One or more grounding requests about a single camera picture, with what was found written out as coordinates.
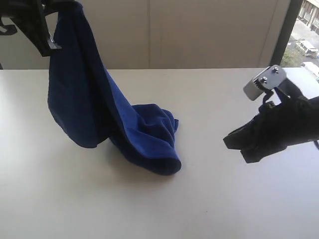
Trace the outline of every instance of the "towel fold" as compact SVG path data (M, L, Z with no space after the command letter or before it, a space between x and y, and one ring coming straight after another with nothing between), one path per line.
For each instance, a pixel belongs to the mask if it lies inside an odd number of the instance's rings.
M130 105L103 66L81 4L59 12L54 40L62 50L50 59L48 105L65 133L85 148L109 138L133 164L178 172L178 120L154 104Z

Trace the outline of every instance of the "white table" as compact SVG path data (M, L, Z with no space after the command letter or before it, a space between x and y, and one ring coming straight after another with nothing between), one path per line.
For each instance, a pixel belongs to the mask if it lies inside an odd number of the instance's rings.
M182 170L171 177L128 163L108 140L76 146L47 108L47 71L0 71L0 238L317 239L313 144L247 165L223 143L257 112L261 98L242 88L259 71L111 71L132 104L180 119ZM304 69L288 72L319 95Z

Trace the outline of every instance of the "screw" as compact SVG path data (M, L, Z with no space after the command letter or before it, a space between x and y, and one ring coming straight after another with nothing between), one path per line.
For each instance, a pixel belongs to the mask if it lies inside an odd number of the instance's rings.
M274 73L278 73L278 72L279 72L279 68L278 68L278 67L275 67L275 68L273 69L273 72L274 72Z
M264 76L263 78L260 79L260 82L263 84L267 84L267 80L268 78Z

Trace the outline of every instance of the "white van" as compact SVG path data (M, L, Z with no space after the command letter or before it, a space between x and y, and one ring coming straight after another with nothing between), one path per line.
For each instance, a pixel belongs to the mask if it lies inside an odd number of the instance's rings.
M300 40L296 43L296 48L304 55L313 58L318 58L319 49L315 48L310 42Z
M306 61L301 64L301 67L304 67L312 76L319 82L319 67L314 63Z

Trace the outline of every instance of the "white wall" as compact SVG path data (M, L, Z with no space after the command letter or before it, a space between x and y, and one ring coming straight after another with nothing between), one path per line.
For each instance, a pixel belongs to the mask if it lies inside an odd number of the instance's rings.
M130 69L266 66L290 0L81 2L105 65ZM49 16L52 33L55 23ZM21 33L0 37L0 62L5 69L48 67Z

